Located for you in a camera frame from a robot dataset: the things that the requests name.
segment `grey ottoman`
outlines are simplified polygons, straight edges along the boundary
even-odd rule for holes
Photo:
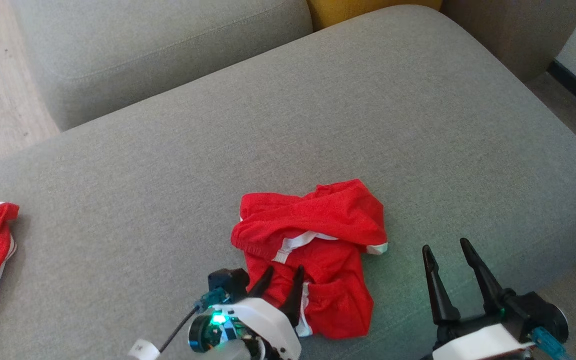
[[[0,161],[0,199],[21,207],[0,359],[160,346],[210,272],[245,266],[229,241],[243,194],[352,178],[384,204],[390,241],[363,258],[370,333],[305,338],[303,360],[428,353],[423,244],[464,316],[482,299],[461,237],[518,292],[576,262],[576,137],[450,19],[388,7]],[[184,333],[162,360],[196,358]]]
[[[68,130],[313,32],[306,0],[11,0]]]

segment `yellow fabric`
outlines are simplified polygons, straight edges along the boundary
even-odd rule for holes
[[[314,30],[393,5],[415,4],[439,10],[442,0],[308,0]]]

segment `sofa cushion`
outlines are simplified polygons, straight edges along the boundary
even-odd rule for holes
[[[306,0],[12,0],[61,130],[313,30]]]
[[[363,258],[367,337],[302,340],[303,360],[418,360],[435,341],[421,248],[480,313],[467,237],[505,287],[576,261],[576,137],[439,12],[339,23],[0,161],[20,205],[0,283],[0,359],[124,359],[160,346],[216,269],[249,192],[360,178],[389,248]],[[194,359],[182,330],[161,359]]]

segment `white label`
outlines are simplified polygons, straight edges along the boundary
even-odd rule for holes
[[[128,356],[134,356],[139,360],[155,360],[160,357],[160,351],[152,342],[138,339],[130,349]]]

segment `green light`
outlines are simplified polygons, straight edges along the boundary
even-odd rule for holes
[[[215,314],[215,315],[212,315],[212,320],[211,320],[211,322],[212,322],[213,324],[222,325],[222,324],[226,323],[226,322],[229,321],[229,320],[230,320],[230,317],[228,317],[228,316],[226,316],[226,315]]]

